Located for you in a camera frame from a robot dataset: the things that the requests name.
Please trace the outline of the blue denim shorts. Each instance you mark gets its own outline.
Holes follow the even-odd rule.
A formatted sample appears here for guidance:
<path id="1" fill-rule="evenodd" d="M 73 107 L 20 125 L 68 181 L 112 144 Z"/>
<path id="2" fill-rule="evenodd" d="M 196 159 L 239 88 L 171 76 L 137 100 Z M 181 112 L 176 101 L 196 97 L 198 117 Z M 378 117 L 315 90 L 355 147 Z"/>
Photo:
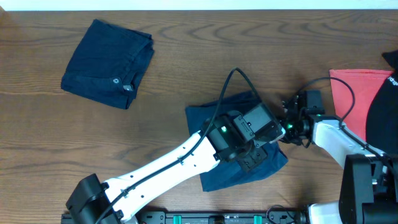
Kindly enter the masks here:
<path id="1" fill-rule="evenodd" d="M 246 91 L 224 98 L 218 114 L 223 114 L 231 110 L 245 113 L 259 104 L 252 92 Z M 202 124 L 213 116 L 216 101 L 200 106 L 188 106 L 185 108 L 189 134 L 200 130 Z M 204 192 L 225 189 L 234 185 L 246 184 L 258 180 L 263 180 L 279 171 L 288 163 L 288 158 L 280 150 L 277 143 L 262 146 L 267 157 L 256 168 L 249 172 L 242 170 L 238 162 L 219 163 L 209 172 L 200 174 L 201 185 Z"/>

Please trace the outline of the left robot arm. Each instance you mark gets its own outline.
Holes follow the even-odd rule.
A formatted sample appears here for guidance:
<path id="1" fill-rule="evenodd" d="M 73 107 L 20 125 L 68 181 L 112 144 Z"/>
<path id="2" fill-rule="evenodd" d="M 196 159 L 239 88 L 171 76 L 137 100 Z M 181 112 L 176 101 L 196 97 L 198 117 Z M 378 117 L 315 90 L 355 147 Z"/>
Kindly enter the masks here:
<path id="1" fill-rule="evenodd" d="M 74 223 L 136 223 L 136 213 L 181 182 L 242 160 L 259 162 L 255 151 L 271 141 L 278 125 L 267 112 L 237 111 L 212 117 L 168 154 L 138 170 L 100 182 L 96 174 L 79 181 L 66 208 Z"/>

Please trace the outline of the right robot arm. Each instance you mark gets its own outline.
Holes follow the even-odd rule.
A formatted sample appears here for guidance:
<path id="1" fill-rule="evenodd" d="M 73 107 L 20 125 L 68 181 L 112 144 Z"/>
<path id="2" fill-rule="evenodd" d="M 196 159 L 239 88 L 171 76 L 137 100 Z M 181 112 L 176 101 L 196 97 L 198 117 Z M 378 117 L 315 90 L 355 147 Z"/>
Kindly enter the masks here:
<path id="1" fill-rule="evenodd" d="M 397 156 L 389 156 L 342 119 L 306 109 L 285 110 L 283 142 L 324 149 L 343 169 L 340 197 L 307 207 L 306 223 L 397 223 Z"/>

